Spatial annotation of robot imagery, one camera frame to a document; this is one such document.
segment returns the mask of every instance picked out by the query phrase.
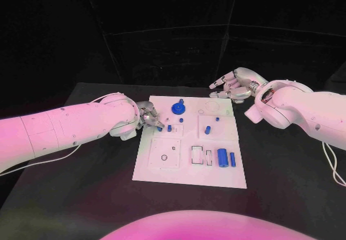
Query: white board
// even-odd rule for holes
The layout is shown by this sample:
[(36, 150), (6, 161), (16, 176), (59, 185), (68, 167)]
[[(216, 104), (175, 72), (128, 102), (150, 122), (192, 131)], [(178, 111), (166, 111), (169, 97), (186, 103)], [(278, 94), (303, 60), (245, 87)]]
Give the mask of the white board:
[[(172, 112), (172, 105), (180, 99), (183, 99), (186, 111), (182, 115), (176, 115)], [(156, 127), (143, 129), (133, 180), (245, 189), (247, 181), (231, 99), (150, 96), (149, 100), (153, 102), (165, 128), (162, 131)], [(209, 134), (205, 134), (206, 126), (211, 126)], [(202, 147), (203, 156), (201, 161), (198, 153), (195, 163), (193, 146)], [(227, 149), (229, 167), (219, 167), (218, 149)], [(237, 167), (231, 167), (231, 152), (235, 155)]]

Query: white cable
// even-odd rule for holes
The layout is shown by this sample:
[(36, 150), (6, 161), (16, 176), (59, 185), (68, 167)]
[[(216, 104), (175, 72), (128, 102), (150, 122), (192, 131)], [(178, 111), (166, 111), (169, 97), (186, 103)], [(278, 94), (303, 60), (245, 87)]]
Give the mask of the white cable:
[(54, 160), (41, 161), (41, 162), (36, 162), (36, 163), (33, 163), (33, 164), (29, 164), (29, 165), (20, 167), (20, 168), (17, 168), (17, 169), (15, 169), (15, 170), (3, 173), (3, 174), (0, 174), (0, 177), (2, 177), (3, 175), (6, 175), (6, 174), (10, 174), (10, 173), (16, 172), (16, 171), (20, 170), (20, 169), (25, 169), (25, 168), (33, 166), (33, 165), (51, 163), (51, 162), (54, 162), (54, 161), (58, 161), (58, 160), (61, 160), (61, 159), (65, 159), (66, 157), (69, 157), (69, 156), (72, 155), (72, 153), (78, 150), (78, 148), (79, 148), (81, 146), (82, 146), (82, 144), (75, 148), (75, 150), (74, 150), (74, 151), (71, 152), (71, 154), (68, 154), (66, 156), (64, 156), (64, 157), (61, 157), (61, 158), (58, 158), (58, 159), (54, 159)]
[[(98, 97), (95, 100), (91, 101), (91, 103), (94, 103), (97, 100), (100, 100), (100, 99), (103, 99), (103, 98), (105, 98), (107, 96), (114, 95), (114, 94), (116, 94), (116, 93), (110, 93), (110, 94), (107, 94), (107, 95)], [(69, 157), (69, 156), (75, 153), (75, 151), (78, 150), (78, 148), (79, 148), (81, 146), (82, 146), (82, 144), (75, 148), (75, 150), (74, 150), (74, 151), (71, 152), (71, 154), (68, 154), (66, 156), (64, 156), (64, 157), (61, 157), (61, 158), (58, 158), (58, 159), (54, 159), (54, 160), (48, 160), (48, 161), (42, 161), (42, 162), (36, 162), (36, 163), (33, 163), (33, 164), (29, 164), (29, 165), (20, 167), (20, 168), (17, 168), (17, 169), (15, 169), (15, 170), (12, 170), (12, 171), (3, 173), (3, 174), (0, 174), (0, 177), (5, 176), (6, 174), (10, 174), (10, 173), (16, 172), (16, 171), (20, 170), (20, 169), (25, 169), (25, 168), (33, 166), (33, 165), (39, 165), (39, 164), (51, 163), (51, 162), (54, 162), (54, 161), (58, 161), (58, 160), (65, 159), (66, 157)]]
[[(330, 150), (330, 152), (332, 152), (332, 154), (333, 154), (335, 164), (332, 164), (332, 161), (330, 161), (330, 157), (329, 157), (329, 154), (327, 154), (327, 151), (326, 151), (325, 144), (326, 144), (326, 146), (327, 146), (327, 148), (329, 148), (329, 150)], [(336, 181), (338, 184), (340, 184), (342, 186), (346, 187), (346, 182), (345, 182), (343, 178), (340, 177), (340, 175), (339, 175), (339, 173), (338, 173), (338, 156), (336, 156), (336, 154), (335, 154), (335, 151), (333, 151), (333, 149), (330, 148), (330, 145), (329, 145), (327, 143), (325, 143), (325, 142), (322, 142), (322, 148), (323, 148), (323, 151), (325, 151), (325, 155), (326, 155), (326, 159), (327, 159), (329, 165), (330, 165), (332, 170), (333, 170), (333, 180)]]

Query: dark table surface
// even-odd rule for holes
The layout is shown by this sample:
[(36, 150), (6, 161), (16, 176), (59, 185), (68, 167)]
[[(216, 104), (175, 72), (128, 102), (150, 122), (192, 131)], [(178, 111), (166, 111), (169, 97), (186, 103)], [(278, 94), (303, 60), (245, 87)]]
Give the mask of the dark table surface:
[[(137, 102), (150, 95), (208, 97), (211, 90), (79, 83), (66, 106), (114, 92)], [(95, 240), (150, 215), (212, 210), (260, 218), (317, 239), (345, 239), (346, 188), (333, 181), (322, 142), (296, 125), (281, 130), (265, 121), (254, 124), (244, 115), (252, 103), (234, 105), (248, 189), (133, 181), (141, 131), (127, 141), (107, 135), (64, 160), (26, 168), (0, 210), (0, 238)], [(346, 176), (346, 152), (335, 151)]]

